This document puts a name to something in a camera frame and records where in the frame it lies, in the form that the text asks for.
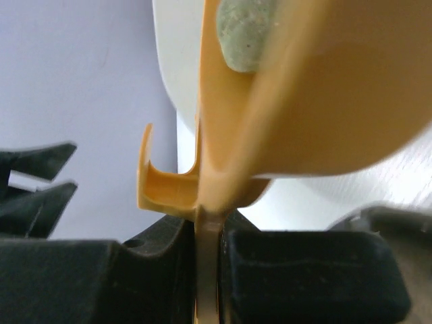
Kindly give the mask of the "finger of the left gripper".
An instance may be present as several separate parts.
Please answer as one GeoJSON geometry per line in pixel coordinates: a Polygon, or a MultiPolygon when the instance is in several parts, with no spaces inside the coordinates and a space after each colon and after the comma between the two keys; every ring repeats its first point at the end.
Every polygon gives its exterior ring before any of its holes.
{"type": "Polygon", "coordinates": [[[35,192],[13,188],[1,200],[1,237],[48,238],[76,189],[72,182],[35,192]]]}
{"type": "Polygon", "coordinates": [[[8,182],[10,173],[53,180],[76,151],[77,146],[64,142],[19,151],[1,151],[1,181],[8,182]]]}

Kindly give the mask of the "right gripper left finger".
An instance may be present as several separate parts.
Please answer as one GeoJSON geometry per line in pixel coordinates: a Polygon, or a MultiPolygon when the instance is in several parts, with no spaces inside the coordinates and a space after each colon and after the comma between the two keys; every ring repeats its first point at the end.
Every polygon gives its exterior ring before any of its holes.
{"type": "Polygon", "coordinates": [[[1,241],[2,323],[191,323],[194,226],[164,216],[124,243],[1,241]]]}

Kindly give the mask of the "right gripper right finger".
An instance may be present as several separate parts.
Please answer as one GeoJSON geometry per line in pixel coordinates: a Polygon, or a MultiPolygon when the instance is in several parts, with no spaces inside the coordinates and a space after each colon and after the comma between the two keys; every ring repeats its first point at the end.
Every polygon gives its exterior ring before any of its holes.
{"type": "Polygon", "coordinates": [[[411,299],[390,241],[403,215],[349,217],[327,231],[262,232],[243,216],[224,225],[221,323],[398,323],[411,299]]]}

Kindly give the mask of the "white plastic bin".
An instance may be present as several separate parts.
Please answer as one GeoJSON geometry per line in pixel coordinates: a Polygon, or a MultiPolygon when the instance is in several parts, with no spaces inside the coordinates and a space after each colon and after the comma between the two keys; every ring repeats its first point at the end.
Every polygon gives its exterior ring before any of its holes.
{"type": "MultiPolygon", "coordinates": [[[[178,169],[194,160],[195,112],[203,1],[153,1],[159,67],[177,111],[178,169]]],[[[431,130],[398,154],[366,170],[329,178],[282,179],[275,186],[302,185],[334,203],[388,201],[431,207],[431,130]]]]}

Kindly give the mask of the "yellow litter scoop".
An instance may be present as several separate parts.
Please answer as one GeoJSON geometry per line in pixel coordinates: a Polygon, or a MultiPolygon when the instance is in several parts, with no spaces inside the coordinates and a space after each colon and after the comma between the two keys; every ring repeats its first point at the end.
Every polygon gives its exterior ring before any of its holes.
{"type": "Polygon", "coordinates": [[[224,62],[220,7],[204,3],[194,165],[155,169],[152,126],[138,164],[138,206],[194,222],[199,323],[219,321],[217,254],[229,211],[254,203],[275,178],[371,166],[431,121],[430,1],[280,1],[252,76],[224,62]]]}

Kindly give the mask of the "green litter clump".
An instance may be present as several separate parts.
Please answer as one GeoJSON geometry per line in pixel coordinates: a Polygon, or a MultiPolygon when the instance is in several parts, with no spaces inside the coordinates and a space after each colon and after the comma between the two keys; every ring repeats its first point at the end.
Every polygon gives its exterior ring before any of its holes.
{"type": "Polygon", "coordinates": [[[217,8],[217,39],[227,66],[235,72],[259,69],[277,1],[225,0],[217,8]]]}

